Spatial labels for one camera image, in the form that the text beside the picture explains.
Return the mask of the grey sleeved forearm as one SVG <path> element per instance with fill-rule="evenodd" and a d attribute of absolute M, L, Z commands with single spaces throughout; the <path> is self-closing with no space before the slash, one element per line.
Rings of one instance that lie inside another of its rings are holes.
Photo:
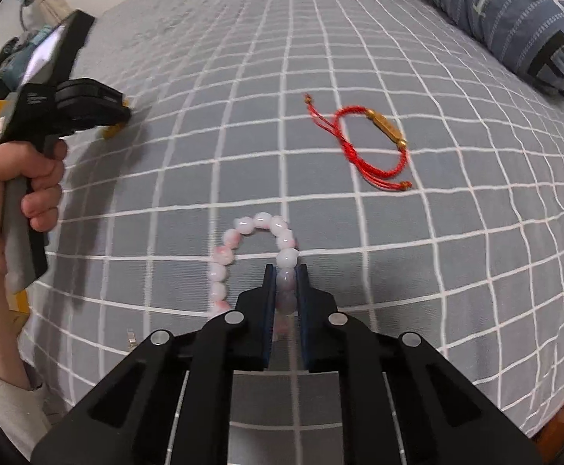
<path fill-rule="evenodd" d="M 51 423 L 43 410 L 47 388 L 35 368 L 23 362 L 31 388 L 18 388 L 0 379 L 0 428 L 28 460 Z"/>

